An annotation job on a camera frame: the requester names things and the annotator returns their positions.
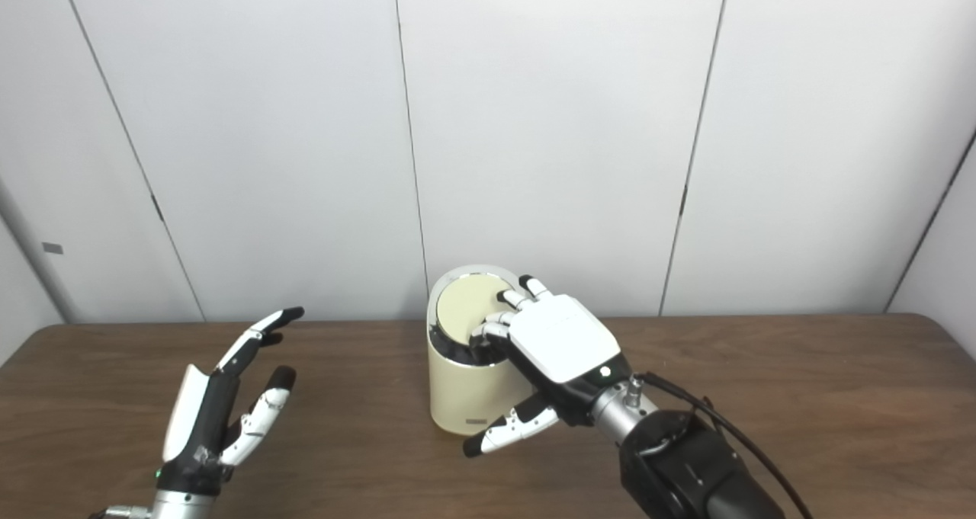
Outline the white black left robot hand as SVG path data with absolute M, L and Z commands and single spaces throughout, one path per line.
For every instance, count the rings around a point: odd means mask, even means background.
M 273 312 L 245 329 L 209 372 L 186 367 L 166 430 L 157 490 L 216 497 L 257 450 L 291 397 L 297 372 L 276 367 L 250 408 L 230 421 L 242 373 L 259 349 L 283 341 L 280 328 L 304 314 L 302 306 Z

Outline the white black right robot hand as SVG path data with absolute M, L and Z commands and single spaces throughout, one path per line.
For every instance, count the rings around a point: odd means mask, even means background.
M 498 291 L 508 311 L 484 318 L 470 332 L 475 358 L 502 355 L 534 393 L 463 443 L 468 459 L 501 450 L 563 421 L 599 426 L 597 409 L 621 389 L 632 369 L 609 328 L 575 297 L 552 293 L 536 277 L 519 277 L 519 290 Z

